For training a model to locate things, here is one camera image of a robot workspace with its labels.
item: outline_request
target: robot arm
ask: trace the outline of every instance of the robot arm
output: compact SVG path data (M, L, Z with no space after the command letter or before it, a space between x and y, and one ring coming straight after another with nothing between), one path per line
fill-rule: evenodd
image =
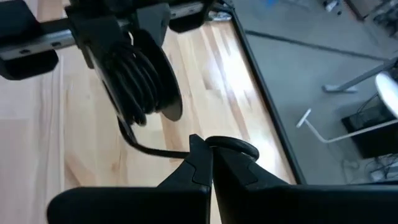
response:
M182 114L178 83L161 49L167 26L176 32L199 27L212 4L74 0L65 9L68 18L39 23L22 0L0 2L0 75L23 80L52 71L55 50L76 44L103 81L127 143L184 159L158 187L61 193L48 207L49 223L209 223L213 180L223 223L397 222L395 185L289 185L256 164L255 147L228 137L191 135L190 152L137 143L130 125L145 125L145 114L161 112L173 121Z

